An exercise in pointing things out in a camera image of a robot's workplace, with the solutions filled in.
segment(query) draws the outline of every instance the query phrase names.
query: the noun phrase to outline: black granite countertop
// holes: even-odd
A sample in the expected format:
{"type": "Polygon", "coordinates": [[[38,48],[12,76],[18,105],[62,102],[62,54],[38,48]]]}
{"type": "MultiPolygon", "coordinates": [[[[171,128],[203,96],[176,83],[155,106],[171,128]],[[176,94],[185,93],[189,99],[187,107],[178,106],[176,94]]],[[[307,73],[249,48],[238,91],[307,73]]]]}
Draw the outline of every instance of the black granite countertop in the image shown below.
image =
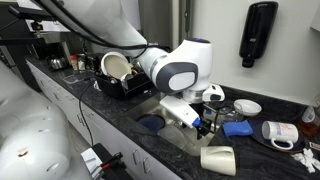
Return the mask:
{"type": "MultiPolygon", "coordinates": [[[[45,61],[32,56],[26,57],[26,60],[77,98],[89,83],[82,81],[69,85],[63,78],[75,73],[72,68],[53,72],[48,70],[45,61]]],[[[223,90],[227,100],[239,98],[254,100],[262,106],[262,115],[279,121],[295,123],[305,108],[300,104],[232,88],[223,87],[223,90]]],[[[236,176],[221,175],[202,169],[200,157],[188,155],[164,139],[151,135],[146,128],[125,115],[127,110],[157,93],[155,88],[151,88],[149,92],[129,100],[117,100],[90,87],[83,96],[83,102],[182,179],[318,179],[320,177],[320,171],[316,170],[316,173],[309,174],[306,168],[288,153],[269,149],[251,137],[226,138],[222,129],[217,131],[209,145],[233,147],[237,163],[236,176]]],[[[319,139],[318,135],[313,141],[320,142],[319,139]]]]}

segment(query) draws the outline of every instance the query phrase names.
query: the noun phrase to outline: dish rack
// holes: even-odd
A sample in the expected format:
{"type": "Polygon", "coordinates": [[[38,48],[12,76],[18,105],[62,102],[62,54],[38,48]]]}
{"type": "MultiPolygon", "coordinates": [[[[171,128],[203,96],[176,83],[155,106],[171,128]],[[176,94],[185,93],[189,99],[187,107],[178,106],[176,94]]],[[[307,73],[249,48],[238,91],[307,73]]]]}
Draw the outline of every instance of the dish rack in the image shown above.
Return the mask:
{"type": "Polygon", "coordinates": [[[133,78],[127,80],[128,89],[122,87],[119,79],[110,78],[104,74],[95,72],[95,78],[99,85],[99,88],[107,95],[117,99],[131,98],[146,89],[153,87],[153,83],[148,76],[141,72],[133,76],[133,78]]]}

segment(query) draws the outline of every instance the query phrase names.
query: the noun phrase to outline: soap dispenser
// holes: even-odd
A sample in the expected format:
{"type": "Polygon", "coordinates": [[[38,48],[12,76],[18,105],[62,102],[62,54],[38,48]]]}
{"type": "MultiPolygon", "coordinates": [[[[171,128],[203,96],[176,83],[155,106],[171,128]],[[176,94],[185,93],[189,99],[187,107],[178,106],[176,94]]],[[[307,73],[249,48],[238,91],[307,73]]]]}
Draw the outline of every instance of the soap dispenser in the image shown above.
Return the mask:
{"type": "Polygon", "coordinates": [[[258,2],[249,7],[240,46],[242,66],[251,68],[263,56],[278,10],[277,2],[258,2]]]}

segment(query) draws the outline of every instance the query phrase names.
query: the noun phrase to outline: white mug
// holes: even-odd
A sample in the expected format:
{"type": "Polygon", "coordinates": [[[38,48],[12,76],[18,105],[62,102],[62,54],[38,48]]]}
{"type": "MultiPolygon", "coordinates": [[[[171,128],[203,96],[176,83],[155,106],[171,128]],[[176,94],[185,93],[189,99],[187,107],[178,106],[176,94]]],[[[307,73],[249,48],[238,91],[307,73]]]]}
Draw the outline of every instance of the white mug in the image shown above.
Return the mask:
{"type": "Polygon", "coordinates": [[[201,147],[201,167],[230,176],[236,175],[236,161],[232,147],[201,147]]]}
{"type": "Polygon", "coordinates": [[[271,144],[282,150],[290,150],[293,148],[293,143],[296,143],[299,138],[298,129],[293,124],[278,123],[265,121],[262,124],[262,135],[265,139],[271,140],[271,144]],[[275,141],[286,142],[289,147],[282,147],[275,141]]]}

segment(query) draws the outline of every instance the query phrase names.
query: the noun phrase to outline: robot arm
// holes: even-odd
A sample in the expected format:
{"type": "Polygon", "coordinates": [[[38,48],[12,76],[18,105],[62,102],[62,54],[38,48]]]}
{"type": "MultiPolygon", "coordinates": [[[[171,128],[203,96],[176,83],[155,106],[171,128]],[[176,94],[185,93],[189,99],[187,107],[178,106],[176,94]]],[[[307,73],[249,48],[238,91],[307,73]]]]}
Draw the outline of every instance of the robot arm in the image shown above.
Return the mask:
{"type": "MultiPolygon", "coordinates": [[[[132,46],[147,45],[146,39],[125,19],[120,0],[82,0],[81,3],[78,0],[34,1],[69,29],[89,39],[98,39],[100,43],[123,49],[133,57],[141,54],[144,49],[132,46]]],[[[179,108],[171,111],[190,128],[197,126],[198,123],[194,124],[194,121],[199,115],[188,105],[189,103],[199,104],[203,100],[224,99],[221,88],[210,85],[212,47],[209,41],[184,40],[172,53],[158,48],[147,48],[138,61],[161,92],[169,95],[182,92],[185,103],[169,98],[168,102],[163,100],[161,104],[169,110],[174,104],[179,104],[183,111],[192,112],[187,113],[185,117],[181,116],[179,108]]]]}

